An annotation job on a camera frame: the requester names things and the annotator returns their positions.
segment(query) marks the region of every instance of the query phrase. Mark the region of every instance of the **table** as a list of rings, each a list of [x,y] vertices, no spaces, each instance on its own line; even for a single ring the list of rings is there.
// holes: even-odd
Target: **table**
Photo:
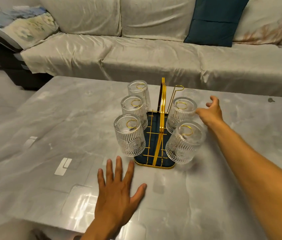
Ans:
[[[156,109],[159,86],[149,90]],[[171,93],[168,87],[167,104]],[[218,96],[227,124],[282,168],[282,98],[199,94],[199,106]],[[113,128],[126,95],[127,83],[59,76],[0,125],[0,214],[83,233],[94,218],[98,168],[120,155],[127,169]],[[72,160],[55,175],[63,158]],[[193,162],[135,166],[131,193],[141,183],[148,188],[117,239],[266,239],[209,133]]]

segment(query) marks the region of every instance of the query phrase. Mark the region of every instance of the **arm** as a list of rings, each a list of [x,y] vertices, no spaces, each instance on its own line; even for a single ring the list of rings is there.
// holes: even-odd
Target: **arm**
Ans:
[[[244,190],[252,209],[272,240],[282,239],[282,169],[251,148],[222,119],[219,100],[197,109]]]
[[[99,197],[95,206],[95,218],[81,240],[108,240],[127,224],[145,195],[147,185],[142,184],[130,197],[134,161],[130,161],[122,180],[122,159],[117,156],[113,178],[112,161],[106,163],[106,182],[103,170],[98,171]]]

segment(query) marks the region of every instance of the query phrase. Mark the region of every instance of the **hand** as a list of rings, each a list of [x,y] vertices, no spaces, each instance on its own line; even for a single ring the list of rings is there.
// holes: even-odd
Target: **hand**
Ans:
[[[114,178],[111,159],[106,163],[106,183],[103,170],[98,171],[99,197],[95,206],[95,219],[110,219],[115,226],[115,232],[128,223],[145,195],[147,185],[142,184],[130,198],[133,173],[134,162],[130,161],[122,180],[122,159],[119,156],[117,156]]]
[[[219,99],[216,96],[210,96],[212,103],[207,103],[208,109],[198,108],[195,112],[205,125],[211,127],[217,122],[223,122],[222,111],[219,105]]]

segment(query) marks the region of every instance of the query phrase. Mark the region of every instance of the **ribbed glass cup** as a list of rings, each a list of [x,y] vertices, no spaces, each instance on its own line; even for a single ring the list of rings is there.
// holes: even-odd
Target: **ribbed glass cup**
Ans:
[[[167,156],[176,163],[186,164],[193,159],[205,137],[205,132],[198,123],[183,120],[177,124],[165,146]]]
[[[146,116],[145,104],[143,98],[138,95],[129,95],[121,101],[122,114],[135,114],[140,117],[142,129],[148,126],[148,118]]]
[[[192,99],[193,101],[195,101],[197,104],[201,101],[201,97],[200,94],[197,90],[195,89],[189,89],[189,88],[185,88],[183,93],[182,93],[183,97],[188,97],[190,99]]]
[[[136,115],[120,115],[114,121],[115,135],[126,156],[137,156],[145,149],[141,119]]]
[[[178,122],[192,119],[195,116],[197,107],[197,104],[190,98],[175,98],[172,102],[169,115],[167,116],[167,131],[172,133]]]
[[[135,80],[128,84],[127,89],[129,91],[129,95],[138,95],[143,98],[145,110],[149,112],[151,109],[151,102],[148,84],[143,80]]]

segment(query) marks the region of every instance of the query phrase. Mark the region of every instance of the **right hand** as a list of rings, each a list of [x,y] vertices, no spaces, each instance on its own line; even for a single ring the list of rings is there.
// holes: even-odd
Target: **right hand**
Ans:
[[[198,108],[195,112],[199,115],[200,119],[205,125],[211,127],[217,122],[223,122],[222,111],[219,105],[219,99],[216,96],[210,96],[212,103],[207,103],[206,108]]]

